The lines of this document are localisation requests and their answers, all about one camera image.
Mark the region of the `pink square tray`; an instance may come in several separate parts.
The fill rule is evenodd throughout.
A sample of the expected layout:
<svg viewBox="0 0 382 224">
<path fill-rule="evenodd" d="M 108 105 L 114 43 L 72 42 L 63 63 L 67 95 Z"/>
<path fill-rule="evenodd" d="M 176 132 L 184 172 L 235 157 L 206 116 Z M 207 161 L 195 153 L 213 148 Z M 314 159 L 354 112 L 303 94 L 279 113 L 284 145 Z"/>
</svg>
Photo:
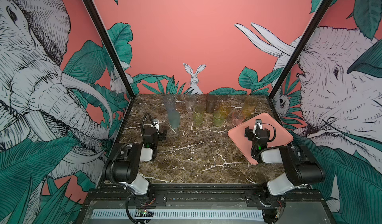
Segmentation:
<svg viewBox="0 0 382 224">
<path fill-rule="evenodd" d="M 246 122 L 232 128 L 228 131 L 228 136 L 232 139 L 235 145 L 240 149 L 245 158 L 252 165 L 257 165 L 258 162 L 252 158 L 250 150 L 252 148 L 252 141 L 248 140 L 247 137 L 244 136 L 245 129 L 249 127 L 250 129 L 254 129 L 256 125 L 256 120 L 262 120 L 263 129 L 266 128 L 270 130 L 270 139 L 274 136 L 273 127 L 276 128 L 276 138 L 272 142 L 268 142 L 268 147 L 287 145 L 293 141 L 292 135 L 274 118 L 272 118 L 268 113 L 261 113 Z"/>
</svg>

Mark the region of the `clear bluish tall glass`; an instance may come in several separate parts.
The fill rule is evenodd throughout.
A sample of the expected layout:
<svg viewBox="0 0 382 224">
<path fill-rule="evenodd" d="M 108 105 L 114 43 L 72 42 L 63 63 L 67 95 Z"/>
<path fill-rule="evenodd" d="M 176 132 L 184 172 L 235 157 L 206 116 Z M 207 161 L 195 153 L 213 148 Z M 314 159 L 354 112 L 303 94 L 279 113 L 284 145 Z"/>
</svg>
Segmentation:
<svg viewBox="0 0 382 224">
<path fill-rule="evenodd" d="M 176 110 L 176 100 L 175 100 L 174 95 L 166 94 L 163 97 L 163 102 L 164 102 L 164 106 L 168 112 Z"/>
</svg>

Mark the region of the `clear short glass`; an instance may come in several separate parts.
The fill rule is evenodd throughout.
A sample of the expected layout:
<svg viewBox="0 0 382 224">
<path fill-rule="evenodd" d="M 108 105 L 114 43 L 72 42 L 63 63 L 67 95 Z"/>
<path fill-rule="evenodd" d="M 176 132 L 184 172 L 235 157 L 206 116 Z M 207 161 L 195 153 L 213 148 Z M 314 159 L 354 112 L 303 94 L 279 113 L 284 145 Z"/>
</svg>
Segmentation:
<svg viewBox="0 0 382 224">
<path fill-rule="evenodd" d="M 185 96 L 185 106 L 188 113 L 193 112 L 193 107 L 196 104 L 196 95 L 188 94 Z"/>
</svg>

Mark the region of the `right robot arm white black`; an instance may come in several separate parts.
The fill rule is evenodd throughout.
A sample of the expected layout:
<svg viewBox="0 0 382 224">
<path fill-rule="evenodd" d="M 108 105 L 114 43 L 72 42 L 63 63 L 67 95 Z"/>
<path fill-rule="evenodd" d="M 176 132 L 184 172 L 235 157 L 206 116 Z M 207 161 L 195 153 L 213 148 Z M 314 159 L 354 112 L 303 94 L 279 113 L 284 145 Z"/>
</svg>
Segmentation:
<svg viewBox="0 0 382 224">
<path fill-rule="evenodd" d="M 260 125 L 253 129 L 246 127 L 244 136 L 252 142 L 250 154 L 253 159 L 284 166 L 283 174 L 263 185 L 266 196 L 280 196 L 325 180 L 325 172 L 307 146 L 270 147 L 268 143 L 274 139 L 270 138 L 270 131 Z"/>
</svg>

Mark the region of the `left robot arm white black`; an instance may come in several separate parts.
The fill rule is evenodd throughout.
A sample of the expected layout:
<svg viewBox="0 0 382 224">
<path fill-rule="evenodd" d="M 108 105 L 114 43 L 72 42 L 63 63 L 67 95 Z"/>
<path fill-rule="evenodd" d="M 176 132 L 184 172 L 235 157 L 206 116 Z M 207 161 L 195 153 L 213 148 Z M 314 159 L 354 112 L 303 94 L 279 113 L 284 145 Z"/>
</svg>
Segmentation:
<svg viewBox="0 0 382 224">
<path fill-rule="evenodd" d="M 142 161 L 153 161 L 158 153 L 158 143 L 167 138 L 167 130 L 155 127 L 143 129 L 143 142 L 116 143 L 102 169 L 102 179 L 133 194 L 146 195 L 149 181 L 139 173 Z"/>
</svg>

